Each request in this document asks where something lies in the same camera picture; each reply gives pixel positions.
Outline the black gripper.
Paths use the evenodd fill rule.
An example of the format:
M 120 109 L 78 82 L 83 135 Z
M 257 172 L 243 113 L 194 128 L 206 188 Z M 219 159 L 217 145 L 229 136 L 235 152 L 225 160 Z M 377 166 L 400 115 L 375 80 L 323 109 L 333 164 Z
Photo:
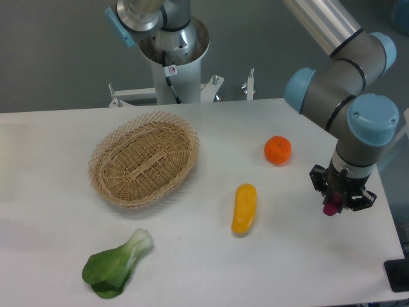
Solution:
M 327 170 L 315 164 L 309 172 L 313 187 L 318 192 L 324 192 L 324 198 L 333 195 L 338 196 L 342 203 L 339 208 L 360 211 L 373 206 L 377 195 L 371 191 L 364 190 L 366 177 L 350 178 L 348 170 L 342 169 L 338 172 L 335 167 L 329 166 Z

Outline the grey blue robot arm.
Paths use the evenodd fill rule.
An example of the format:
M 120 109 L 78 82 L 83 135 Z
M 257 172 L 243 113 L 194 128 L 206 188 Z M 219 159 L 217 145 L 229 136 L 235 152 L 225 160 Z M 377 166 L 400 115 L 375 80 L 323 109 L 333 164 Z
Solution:
M 365 89 L 394 63 L 396 46 L 382 33 L 366 33 L 339 1 L 286 6 L 332 60 L 323 72 L 300 69 L 284 90 L 294 110 L 337 139 L 328 167 L 309 174 L 324 198 L 323 212 L 367 209 L 376 195 L 365 184 L 394 136 L 399 112 L 393 101 Z M 214 77 L 201 86 L 209 39 L 189 1 L 117 1 L 104 14 L 116 36 L 151 61 L 159 104 L 215 99 L 222 81 Z

